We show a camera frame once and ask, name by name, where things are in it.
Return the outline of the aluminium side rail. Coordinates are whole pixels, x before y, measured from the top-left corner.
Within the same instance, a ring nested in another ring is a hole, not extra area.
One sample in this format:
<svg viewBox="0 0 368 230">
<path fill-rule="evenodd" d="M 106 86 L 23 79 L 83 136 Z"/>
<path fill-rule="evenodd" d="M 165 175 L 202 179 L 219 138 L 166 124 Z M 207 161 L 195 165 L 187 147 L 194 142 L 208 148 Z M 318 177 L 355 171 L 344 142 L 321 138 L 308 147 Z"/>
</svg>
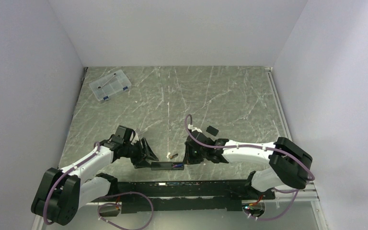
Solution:
<svg viewBox="0 0 368 230">
<path fill-rule="evenodd" d="M 286 120 L 286 117 L 285 117 L 285 113 L 283 111 L 283 107 L 282 107 L 278 92 L 276 90 L 276 85 L 275 85 L 275 82 L 274 82 L 272 69 L 273 69 L 272 67 L 264 67 L 265 74 L 268 78 L 268 81 L 269 81 L 269 84 L 270 84 L 270 87 L 271 87 L 271 90 L 272 90 L 272 93 L 273 93 L 273 96 L 274 96 L 277 112 L 278 112 L 279 117 L 280 117 L 281 125 L 282 125 L 282 128 L 283 128 L 284 133 L 285 133 L 285 137 L 292 140 L 292 135 L 291 135 L 289 127 L 288 127 L 288 123 L 287 123 L 287 120 Z"/>
</svg>

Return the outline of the black gold AAA battery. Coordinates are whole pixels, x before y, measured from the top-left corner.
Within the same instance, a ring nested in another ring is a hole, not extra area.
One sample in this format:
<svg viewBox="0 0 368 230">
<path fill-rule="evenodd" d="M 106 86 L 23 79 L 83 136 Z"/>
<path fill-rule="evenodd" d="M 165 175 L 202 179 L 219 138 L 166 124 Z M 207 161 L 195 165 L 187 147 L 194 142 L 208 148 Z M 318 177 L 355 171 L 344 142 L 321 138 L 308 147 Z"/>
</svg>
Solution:
<svg viewBox="0 0 368 230">
<path fill-rule="evenodd" d="M 169 159 L 174 159 L 174 158 L 176 158 L 178 156 L 178 154 L 176 153 L 176 154 L 173 154 L 173 155 L 171 155 L 171 156 L 169 156 Z"/>
</svg>

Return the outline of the black remote control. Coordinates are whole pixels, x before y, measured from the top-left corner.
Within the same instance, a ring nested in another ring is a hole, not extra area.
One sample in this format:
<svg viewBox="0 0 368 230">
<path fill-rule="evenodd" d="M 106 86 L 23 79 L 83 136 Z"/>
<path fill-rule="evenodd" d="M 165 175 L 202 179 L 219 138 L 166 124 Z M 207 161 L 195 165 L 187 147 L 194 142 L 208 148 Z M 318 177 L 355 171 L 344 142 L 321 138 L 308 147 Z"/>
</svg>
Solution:
<svg viewBox="0 0 368 230">
<path fill-rule="evenodd" d="M 151 163 L 152 171 L 176 171 L 176 170 L 184 170 L 184 166 L 180 168 L 174 168 L 173 164 L 182 163 L 182 162 L 172 162 L 172 161 L 154 161 Z"/>
</svg>

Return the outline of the black remote battery cover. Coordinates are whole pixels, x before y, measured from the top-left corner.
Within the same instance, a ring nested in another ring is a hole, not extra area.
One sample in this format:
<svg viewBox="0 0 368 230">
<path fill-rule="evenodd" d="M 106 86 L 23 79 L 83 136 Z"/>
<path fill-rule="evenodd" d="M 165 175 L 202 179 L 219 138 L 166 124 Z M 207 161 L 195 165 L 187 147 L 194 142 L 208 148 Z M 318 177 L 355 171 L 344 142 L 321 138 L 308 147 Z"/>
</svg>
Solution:
<svg viewBox="0 0 368 230">
<path fill-rule="evenodd" d="M 206 132 L 216 137 L 219 133 L 219 130 L 214 128 L 213 126 L 208 126 L 206 128 Z"/>
</svg>

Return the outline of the clear plastic organizer box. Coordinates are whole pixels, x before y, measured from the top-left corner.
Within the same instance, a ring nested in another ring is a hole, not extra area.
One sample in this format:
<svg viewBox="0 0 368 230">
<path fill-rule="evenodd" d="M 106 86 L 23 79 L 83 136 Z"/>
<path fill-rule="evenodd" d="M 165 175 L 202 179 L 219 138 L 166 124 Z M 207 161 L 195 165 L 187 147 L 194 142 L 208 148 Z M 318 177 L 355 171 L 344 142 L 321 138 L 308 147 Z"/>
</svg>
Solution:
<svg viewBox="0 0 368 230">
<path fill-rule="evenodd" d="M 121 69 L 105 75 L 89 84 L 95 98 L 101 103 L 123 92 L 129 91 L 131 86 L 130 80 Z"/>
</svg>

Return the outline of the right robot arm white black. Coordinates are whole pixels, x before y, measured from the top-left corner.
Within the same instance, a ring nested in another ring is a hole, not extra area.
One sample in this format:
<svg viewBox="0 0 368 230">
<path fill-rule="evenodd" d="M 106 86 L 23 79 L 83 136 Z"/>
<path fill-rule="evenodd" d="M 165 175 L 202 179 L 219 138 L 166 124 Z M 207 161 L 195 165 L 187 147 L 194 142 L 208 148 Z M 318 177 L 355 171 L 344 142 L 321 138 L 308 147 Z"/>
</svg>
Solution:
<svg viewBox="0 0 368 230">
<path fill-rule="evenodd" d="M 242 143 L 219 138 L 212 140 L 199 131 L 190 131 L 185 141 L 185 164 L 249 162 L 262 164 L 247 179 L 245 193 L 251 199 L 277 186 L 305 189 L 315 179 L 311 172 L 312 156 L 285 137 L 275 142 Z"/>
</svg>

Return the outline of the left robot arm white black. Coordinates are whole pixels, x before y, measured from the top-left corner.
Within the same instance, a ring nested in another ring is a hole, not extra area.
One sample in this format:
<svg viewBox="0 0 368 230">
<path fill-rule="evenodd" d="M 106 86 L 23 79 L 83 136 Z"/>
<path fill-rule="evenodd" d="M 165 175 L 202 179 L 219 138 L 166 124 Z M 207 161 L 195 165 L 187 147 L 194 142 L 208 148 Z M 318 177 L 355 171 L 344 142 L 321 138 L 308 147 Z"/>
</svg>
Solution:
<svg viewBox="0 0 368 230">
<path fill-rule="evenodd" d="M 79 208 L 96 199 L 113 201 L 125 195 L 118 179 L 99 171 L 120 158 L 128 158 L 134 168 L 149 168 L 159 161 L 145 138 L 135 130 L 118 126 L 108 139 L 95 142 L 93 150 L 60 169 L 45 171 L 31 204 L 31 212 L 43 217 L 47 225 L 65 226 Z"/>
</svg>

